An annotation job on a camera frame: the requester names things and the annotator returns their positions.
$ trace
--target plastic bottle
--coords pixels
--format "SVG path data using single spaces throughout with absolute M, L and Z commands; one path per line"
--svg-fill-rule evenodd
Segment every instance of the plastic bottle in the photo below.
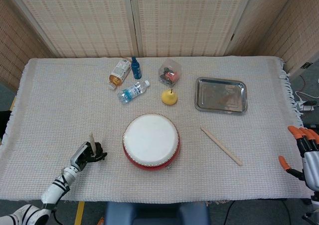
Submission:
M 118 93 L 118 98 L 120 100 L 120 102 L 122 102 L 123 104 L 126 104 L 128 102 L 130 102 L 131 100 L 133 100 L 135 97 L 137 97 L 138 95 L 146 92 L 146 88 L 150 86 L 150 82 L 149 81 L 144 81 L 144 82 L 136 82 L 134 83 L 133 86 L 122 90 L 120 93 Z
M 131 61 L 125 58 L 121 59 L 110 74 L 109 88 L 114 90 L 116 87 L 119 87 L 130 72 L 130 69 Z
M 135 79 L 140 79 L 142 77 L 141 69 L 140 69 L 140 64 L 136 60 L 136 57 L 132 57 L 132 64 L 131 64 L 133 76 Z

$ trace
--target robotic arm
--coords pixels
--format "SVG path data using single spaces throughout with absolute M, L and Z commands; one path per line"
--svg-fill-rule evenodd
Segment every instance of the robotic arm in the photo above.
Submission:
M 311 225 L 319 225 L 319 135 L 313 130 L 288 126 L 288 130 L 295 137 L 303 163 L 303 171 L 292 169 L 283 156 L 279 156 L 282 168 L 289 174 L 306 183 L 306 186 L 314 191 L 311 196 L 313 211 L 305 213 L 303 219 Z
M 45 225 L 51 213 L 56 211 L 60 199 L 70 191 L 70 186 L 78 177 L 87 163 L 97 162 L 105 158 L 101 144 L 94 142 L 96 155 L 94 156 L 92 146 L 89 142 L 83 143 L 72 156 L 71 166 L 62 169 L 61 174 L 52 182 L 48 189 L 42 194 L 42 208 L 25 205 L 13 214 L 0 218 L 1 225 Z

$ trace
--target clear plastic box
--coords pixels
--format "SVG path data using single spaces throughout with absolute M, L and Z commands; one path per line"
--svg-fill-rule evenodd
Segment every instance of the clear plastic box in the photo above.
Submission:
M 167 58 L 159 68 L 159 81 L 173 87 L 181 76 L 181 65 Z

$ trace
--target woven partition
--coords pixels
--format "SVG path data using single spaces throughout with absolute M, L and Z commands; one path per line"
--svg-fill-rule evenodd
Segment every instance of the woven partition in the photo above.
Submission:
M 222 56 L 245 0 L 137 1 L 144 56 L 166 57 Z
M 251 56 L 288 0 L 250 0 L 226 55 Z
M 37 41 L 6 0 L 0 0 L 0 17 L 0 81 L 17 90 L 28 60 L 48 58 L 51 54 Z
M 293 73 L 318 52 L 318 0 L 290 0 L 256 54 L 283 58 Z
M 22 0 L 61 57 L 134 54 L 124 0 Z

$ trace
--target metal tray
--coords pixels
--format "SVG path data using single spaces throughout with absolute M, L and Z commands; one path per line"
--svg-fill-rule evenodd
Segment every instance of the metal tray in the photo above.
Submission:
M 199 77 L 195 107 L 202 112 L 243 114 L 247 111 L 247 88 L 243 82 Z

